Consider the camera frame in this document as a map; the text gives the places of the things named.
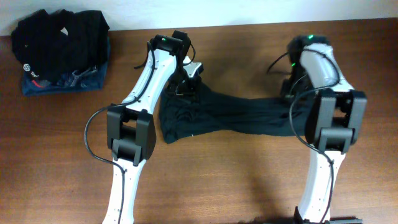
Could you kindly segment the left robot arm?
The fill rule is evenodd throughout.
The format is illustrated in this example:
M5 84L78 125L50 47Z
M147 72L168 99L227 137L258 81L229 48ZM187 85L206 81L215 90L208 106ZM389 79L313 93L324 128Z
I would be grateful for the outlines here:
M203 65L187 54L193 45L184 32L156 35L148 43L143 71L120 105L107 110L107 145L113 181L104 223L134 223L141 172L156 144L154 110L162 92L195 100Z

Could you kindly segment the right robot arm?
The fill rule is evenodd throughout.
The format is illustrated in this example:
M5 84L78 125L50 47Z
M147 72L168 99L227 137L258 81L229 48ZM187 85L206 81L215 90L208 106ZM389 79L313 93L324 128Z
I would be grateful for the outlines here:
M340 70L330 41L322 35L298 35L287 46L292 76L280 94L291 102L289 119L300 100L313 98L302 134L310 148L310 165L302 199L293 223L333 223L331 199L340 165L358 140L366 109L364 92L355 90Z

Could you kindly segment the dark teal t-shirt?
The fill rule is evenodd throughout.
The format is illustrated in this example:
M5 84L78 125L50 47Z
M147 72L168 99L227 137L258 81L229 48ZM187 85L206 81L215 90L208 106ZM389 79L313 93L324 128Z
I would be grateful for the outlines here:
M289 123L290 103L282 98L238 98L217 93L204 83L192 96L160 96L159 119L163 139L179 139L230 130L244 134L293 136Z

